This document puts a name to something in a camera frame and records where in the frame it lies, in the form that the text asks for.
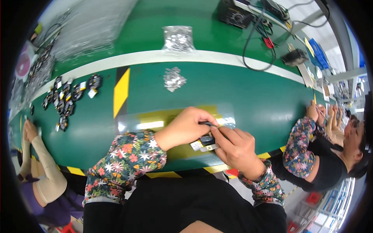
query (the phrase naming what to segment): red connector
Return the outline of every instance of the red connector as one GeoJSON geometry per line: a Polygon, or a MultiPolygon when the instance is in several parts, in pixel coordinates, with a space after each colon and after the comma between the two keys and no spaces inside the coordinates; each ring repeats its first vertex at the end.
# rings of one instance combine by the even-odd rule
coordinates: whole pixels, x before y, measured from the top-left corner
{"type": "Polygon", "coordinates": [[[267,48],[274,48],[275,47],[269,37],[264,39],[264,43],[266,44],[267,48]]]}

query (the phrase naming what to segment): black top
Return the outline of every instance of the black top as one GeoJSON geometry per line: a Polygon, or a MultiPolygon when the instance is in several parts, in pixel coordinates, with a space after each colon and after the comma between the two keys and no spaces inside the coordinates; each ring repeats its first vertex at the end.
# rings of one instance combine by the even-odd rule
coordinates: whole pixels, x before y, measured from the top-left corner
{"type": "Polygon", "coordinates": [[[346,165],[331,151],[331,148],[343,151],[341,146],[332,144],[322,136],[316,136],[313,142],[310,141],[308,150],[320,158],[319,170],[311,183],[287,171],[282,162],[282,154],[269,158],[272,162],[272,171],[280,180],[287,180],[306,192],[330,190],[347,178],[346,165]]]}
{"type": "Polygon", "coordinates": [[[84,232],[180,232],[200,220],[222,232],[286,232],[282,206],[253,207],[228,183],[209,177],[140,180],[124,205],[84,206],[84,232]]]}

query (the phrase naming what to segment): floral arm sleeve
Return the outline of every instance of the floral arm sleeve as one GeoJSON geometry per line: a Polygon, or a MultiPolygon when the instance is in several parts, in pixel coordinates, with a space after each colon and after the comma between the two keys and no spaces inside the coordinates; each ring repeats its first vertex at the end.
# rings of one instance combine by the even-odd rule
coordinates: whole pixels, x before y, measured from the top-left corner
{"type": "Polygon", "coordinates": [[[266,172],[256,180],[248,180],[240,172],[239,180],[253,192],[254,207],[262,203],[273,203],[283,206],[285,199],[284,190],[281,188],[276,175],[272,172],[269,160],[262,160],[267,167],[266,172]]]}
{"type": "Polygon", "coordinates": [[[88,170],[83,205],[124,204],[124,193],[131,190],[135,179],[163,168],[166,160],[166,152],[158,146],[151,130],[116,136],[108,154],[88,170]]]}
{"type": "Polygon", "coordinates": [[[315,128],[315,121],[304,117],[299,119],[291,129],[282,162],[285,168],[296,177],[306,178],[315,164],[315,155],[307,150],[310,135],[315,128]]]}
{"type": "Polygon", "coordinates": [[[331,141],[330,137],[327,135],[326,131],[325,131],[325,124],[321,124],[319,125],[318,123],[316,124],[316,135],[320,135],[320,136],[323,136],[324,138],[328,139],[329,141],[331,141]]]}

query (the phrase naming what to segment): green workbench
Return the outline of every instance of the green workbench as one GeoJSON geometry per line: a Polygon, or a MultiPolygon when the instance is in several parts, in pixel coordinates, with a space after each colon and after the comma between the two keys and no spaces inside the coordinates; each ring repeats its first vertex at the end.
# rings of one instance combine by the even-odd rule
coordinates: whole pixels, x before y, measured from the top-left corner
{"type": "MultiPolygon", "coordinates": [[[[120,54],[159,50],[163,46],[163,26],[188,25],[193,27],[194,45],[198,50],[210,50],[241,55],[249,30],[226,25],[216,19],[218,0],[163,1],[141,0],[129,16],[112,49],[81,56],[67,62],[56,62],[52,77],[74,68],[120,54]]],[[[275,35],[284,29],[274,26],[275,35]]],[[[304,45],[288,38],[296,48],[304,45]]],[[[288,52],[287,45],[276,48],[278,57],[288,52]]],[[[270,62],[271,56],[254,33],[246,56],[270,62]]],[[[296,67],[276,66],[299,75],[296,67]]],[[[88,169],[104,157],[116,134],[113,117],[113,90],[118,68],[98,72],[104,77],[98,94],[90,99],[87,91],[76,102],[75,114],[69,117],[66,132],[56,132],[59,116],[53,105],[43,110],[46,93],[33,101],[34,115],[23,109],[10,122],[11,145],[21,148],[22,127],[27,115],[42,129],[42,138],[56,163],[61,166],[88,169]]],[[[144,113],[182,109],[187,106],[208,106],[224,115],[230,106],[236,127],[256,138],[256,153],[272,151],[286,144],[295,121],[304,116],[305,107],[313,99],[313,92],[303,84],[271,73],[254,72],[247,68],[198,62],[164,62],[130,66],[129,92],[124,107],[126,114],[138,121],[144,113]],[[178,67],[187,82],[171,93],[163,86],[166,68],[178,67]]],[[[90,75],[77,78],[74,84],[88,80],[90,75]]],[[[324,104],[323,94],[316,92],[318,103],[324,104]]],[[[183,146],[169,152],[163,171],[178,171],[215,166],[222,162],[213,153],[193,152],[183,146]]]]}

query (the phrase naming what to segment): hand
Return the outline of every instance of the hand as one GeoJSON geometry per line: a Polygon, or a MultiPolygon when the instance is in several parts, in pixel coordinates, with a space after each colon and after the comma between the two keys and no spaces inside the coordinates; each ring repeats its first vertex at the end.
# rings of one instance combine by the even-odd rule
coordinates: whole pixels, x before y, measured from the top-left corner
{"type": "Polygon", "coordinates": [[[319,104],[317,107],[318,107],[318,109],[316,109],[316,111],[319,115],[318,118],[317,118],[317,123],[319,125],[322,125],[324,123],[324,120],[325,120],[324,116],[326,115],[326,108],[322,104],[319,104]]]}
{"type": "Polygon", "coordinates": [[[28,141],[28,139],[27,139],[27,133],[26,133],[26,127],[25,127],[25,125],[26,125],[26,122],[23,124],[23,133],[22,133],[22,139],[24,140],[24,141],[28,141]]]}
{"type": "Polygon", "coordinates": [[[175,146],[191,143],[210,131],[208,125],[198,122],[211,122],[219,126],[216,119],[207,111],[188,107],[169,125],[154,134],[159,147],[167,151],[175,146]]]}
{"type": "Polygon", "coordinates": [[[220,148],[215,149],[216,155],[227,165],[236,168],[249,180],[256,180],[266,167],[255,154],[255,139],[248,132],[239,129],[211,127],[211,133],[220,148]]]}
{"type": "Polygon", "coordinates": [[[32,124],[30,120],[25,121],[23,130],[26,130],[26,137],[29,142],[32,142],[33,139],[38,135],[35,125],[32,124]]]}
{"type": "Polygon", "coordinates": [[[329,109],[328,109],[328,111],[327,111],[327,114],[328,114],[328,116],[330,116],[330,117],[333,117],[333,116],[334,116],[334,111],[333,111],[333,106],[332,106],[332,105],[330,105],[330,107],[329,107],[329,109]]]}
{"type": "Polygon", "coordinates": [[[306,117],[312,118],[315,122],[319,118],[319,113],[316,110],[315,101],[311,100],[311,105],[307,108],[306,117]]]}

